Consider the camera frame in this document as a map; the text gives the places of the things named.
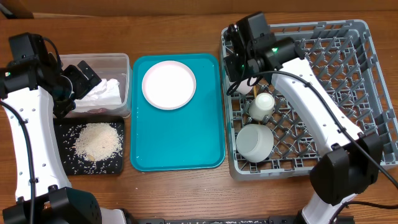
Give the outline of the white napkin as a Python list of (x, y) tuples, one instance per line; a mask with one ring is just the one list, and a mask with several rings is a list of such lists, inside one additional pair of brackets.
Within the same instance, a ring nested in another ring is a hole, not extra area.
[(120, 105), (122, 103), (119, 82), (117, 79), (111, 78), (109, 80), (102, 78), (101, 82), (96, 85), (85, 97), (81, 100), (75, 100), (77, 108), (87, 106), (110, 106)]

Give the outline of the white paper cup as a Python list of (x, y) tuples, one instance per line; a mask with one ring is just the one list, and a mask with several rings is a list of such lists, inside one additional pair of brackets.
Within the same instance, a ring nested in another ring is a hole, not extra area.
[(269, 93), (260, 93), (252, 100), (248, 113), (256, 121), (262, 121), (274, 113), (275, 99)]

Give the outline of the pink large plate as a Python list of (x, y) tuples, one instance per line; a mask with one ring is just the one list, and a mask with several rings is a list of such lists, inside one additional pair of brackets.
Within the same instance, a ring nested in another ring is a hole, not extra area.
[(184, 63), (166, 60), (151, 66), (142, 79), (142, 94), (146, 101), (160, 110), (176, 110), (194, 96), (197, 81)]

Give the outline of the grey bowl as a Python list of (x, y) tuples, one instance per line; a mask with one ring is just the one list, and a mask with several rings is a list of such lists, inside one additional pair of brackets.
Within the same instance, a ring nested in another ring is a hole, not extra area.
[(264, 125), (248, 124), (236, 137), (236, 150), (249, 162), (262, 162), (274, 146), (272, 131)]

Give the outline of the red snack wrapper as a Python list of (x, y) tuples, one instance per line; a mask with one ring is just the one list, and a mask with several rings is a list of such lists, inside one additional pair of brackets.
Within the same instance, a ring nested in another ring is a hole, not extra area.
[(88, 112), (89, 112), (89, 113), (94, 113), (94, 114), (96, 114), (96, 113), (104, 113), (104, 112), (106, 112), (106, 111), (107, 111), (106, 108), (97, 108), (97, 109), (89, 110)]

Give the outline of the pink small plate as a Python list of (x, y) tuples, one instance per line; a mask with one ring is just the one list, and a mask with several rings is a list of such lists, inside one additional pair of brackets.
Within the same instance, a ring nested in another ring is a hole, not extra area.
[(253, 89), (252, 85), (255, 83), (255, 81), (255, 78), (247, 78), (241, 82), (235, 82), (236, 86), (233, 89), (235, 92), (246, 95)]

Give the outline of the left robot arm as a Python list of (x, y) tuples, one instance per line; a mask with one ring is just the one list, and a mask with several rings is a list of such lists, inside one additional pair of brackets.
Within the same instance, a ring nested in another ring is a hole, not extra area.
[(1, 69), (1, 106), (18, 172), (16, 204), (2, 211), (5, 223), (133, 223), (125, 210), (102, 208), (93, 194), (72, 188), (58, 151), (53, 118), (64, 117), (99, 82), (85, 61), (62, 69), (30, 58)]

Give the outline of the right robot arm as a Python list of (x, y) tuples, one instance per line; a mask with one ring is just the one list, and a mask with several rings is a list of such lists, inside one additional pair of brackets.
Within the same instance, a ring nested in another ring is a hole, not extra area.
[(382, 156), (378, 134), (364, 134), (321, 86), (304, 51), (290, 37), (228, 38), (233, 53), (224, 58), (232, 84), (265, 79), (281, 92), (312, 135), (321, 160), (310, 171), (315, 191), (294, 223), (333, 223), (342, 209), (377, 181)]

